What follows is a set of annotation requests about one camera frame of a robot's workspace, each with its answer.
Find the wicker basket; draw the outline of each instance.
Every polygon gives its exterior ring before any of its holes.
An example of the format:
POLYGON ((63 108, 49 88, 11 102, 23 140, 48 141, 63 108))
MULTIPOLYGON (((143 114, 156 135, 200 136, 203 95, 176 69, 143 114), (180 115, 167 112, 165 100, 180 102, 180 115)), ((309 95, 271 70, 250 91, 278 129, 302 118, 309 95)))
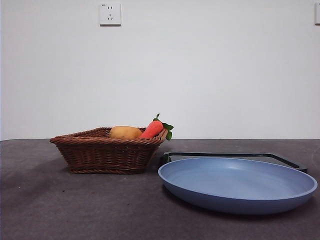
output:
POLYGON ((99 127, 56 136, 50 142, 59 149, 72 173, 140 174, 168 133, 163 129, 153 138, 124 140, 110 138, 110 130, 111 127, 99 127))

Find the electrical socket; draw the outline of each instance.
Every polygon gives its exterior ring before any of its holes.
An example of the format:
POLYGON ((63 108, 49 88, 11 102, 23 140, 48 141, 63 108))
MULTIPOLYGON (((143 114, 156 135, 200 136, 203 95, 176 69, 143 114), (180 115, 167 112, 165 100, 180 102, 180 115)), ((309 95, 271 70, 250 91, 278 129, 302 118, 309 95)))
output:
POLYGON ((101 26, 121 25, 121 3, 112 1, 101 3, 99 18, 101 26))

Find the gray carpet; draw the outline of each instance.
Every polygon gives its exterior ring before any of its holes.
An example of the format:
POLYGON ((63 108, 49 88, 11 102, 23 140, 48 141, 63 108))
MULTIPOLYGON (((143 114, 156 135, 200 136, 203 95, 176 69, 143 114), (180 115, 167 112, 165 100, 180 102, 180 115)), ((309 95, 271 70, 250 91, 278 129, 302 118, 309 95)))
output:
POLYGON ((1 146, 1 240, 319 240, 320 190, 267 216, 208 211, 176 198, 157 170, 164 152, 273 153, 320 180, 320 140, 165 141, 137 175, 72 174, 48 139, 1 146))

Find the orange carrot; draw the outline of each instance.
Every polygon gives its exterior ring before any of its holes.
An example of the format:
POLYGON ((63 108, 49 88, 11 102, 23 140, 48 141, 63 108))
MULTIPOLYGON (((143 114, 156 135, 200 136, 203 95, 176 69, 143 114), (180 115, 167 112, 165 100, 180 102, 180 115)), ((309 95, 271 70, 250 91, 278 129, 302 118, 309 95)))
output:
POLYGON ((145 131, 141 134, 139 138, 153 138, 156 135, 158 135, 162 131, 162 129, 164 129, 162 122, 160 122, 159 120, 154 120, 148 125, 148 127, 145 129, 145 131))

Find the white wall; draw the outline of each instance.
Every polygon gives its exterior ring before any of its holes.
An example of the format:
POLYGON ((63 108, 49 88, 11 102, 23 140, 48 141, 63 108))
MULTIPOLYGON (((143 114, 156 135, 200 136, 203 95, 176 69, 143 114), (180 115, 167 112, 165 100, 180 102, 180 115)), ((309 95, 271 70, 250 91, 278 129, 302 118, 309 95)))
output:
POLYGON ((1 1, 1 139, 160 119, 174 138, 320 138, 313 0, 1 1))

